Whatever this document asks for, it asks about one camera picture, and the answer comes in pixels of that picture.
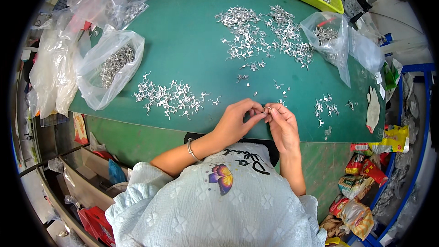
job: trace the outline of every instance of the silver bangle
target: silver bangle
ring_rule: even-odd
[[[192,139],[191,138],[189,138],[188,140],[187,140],[187,151],[192,155],[192,157],[197,161],[197,162],[202,162],[201,160],[199,160],[195,155],[194,155],[194,152],[190,149],[190,141],[191,141]]]

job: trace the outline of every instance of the woman's right hand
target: woman's right hand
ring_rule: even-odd
[[[265,123],[270,124],[270,131],[277,150],[282,155],[293,155],[299,148],[299,131],[295,115],[280,103],[267,103],[264,111],[269,114]]]

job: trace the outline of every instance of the glove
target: glove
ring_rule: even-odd
[[[372,90],[371,86],[369,86],[367,102],[369,103],[369,107],[367,107],[366,127],[370,133],[373,133],[380,119],[380,103],[378,102],[377,91],[375,88]]]

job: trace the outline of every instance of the green table surface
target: green table surface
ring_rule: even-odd
[[[215,128],[227,105],[250,97],[262,105],[285,100],[285,106],[295,115],[299,126],[300,140],[305,142],[324,142],[325,129],[332,127],[332,133],[327,142],[376,142],[380,141],[384,127],[384,101],[378,95],[381,105],[380,120],[373,134],[366,128],[367,99],[369,86],[379,86],[374,76],[365,70],[354,58],[349,57],[348,68],[351,78],[351,88],[347,87],[338,74],[336,67],[322,59],[314,52],[314,62],[309,65],[309,71],[300,68],[294,58],[271,51],[276,58],[266,58],[262,53],[246,61],[234,59],[225,61],[228,46],[221,42],[225,37],[233,40],[233,35],[221,23],[216,23],[214,17],[219,12],[227,11],[233,6],[252,8],[256,13],[269,13],[270,5],[280,5],[295,16],[299,23],[318,9],[299,0],[148,0],[150,7],[143,12],[131,25],[133,30],[145,38],[145,52],[142,63],[132,80],[124,87],[118,96],[103,110],[94,111],[89,108],[80,91],[70,106],[74,112],[106,118],[121,122],[141,124],[146,126],[179,130],[185,132],[208,133]],[[275,40],[269,29],[265,30],[267,41]],[[267,63],[265,68],[251,72],[248,68],[239,70],[245,63],[261,61]],[[218,106],[212,105],[207,99],[202,104],[204,111],[189,120],[186,116],[171,115],[168,120],[162,107],[151,107],[149,116],[142,106],[145,103],[136,102],[132,97],[137,91],[137,85],[142,81],[145,72],[155,84],[169,85],[172,80],[184,80],[191,86],[190,91],[200,96],[202,91],[211,92],[207,99],[216,100]],[[238,74],[248,74],[249,80],[240,81]],[[282,90],[274,87],[275,79],[284,86]],[[287,98],[282,91],[288,87]],[[332,102],[337,104],[339,116],[328,117],[327,110],[321,114],[324,126],[318,128],[319,121],[314,114],[316,98],[323,94],[332,94]],[[345,107],[348,101],[358,102],[354,111]],[[258,123],[246,135],[247,138],[271,139],[267,124]]]

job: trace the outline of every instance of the person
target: person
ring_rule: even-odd
[[[266,146],[236,143],[262,119],[280,175]],[[316,247],[326,240],[317,199],[306,195],[295,116],[279,103],[229,105],[212,132],[137,163],[114,201],[105,217],[117,246]]]

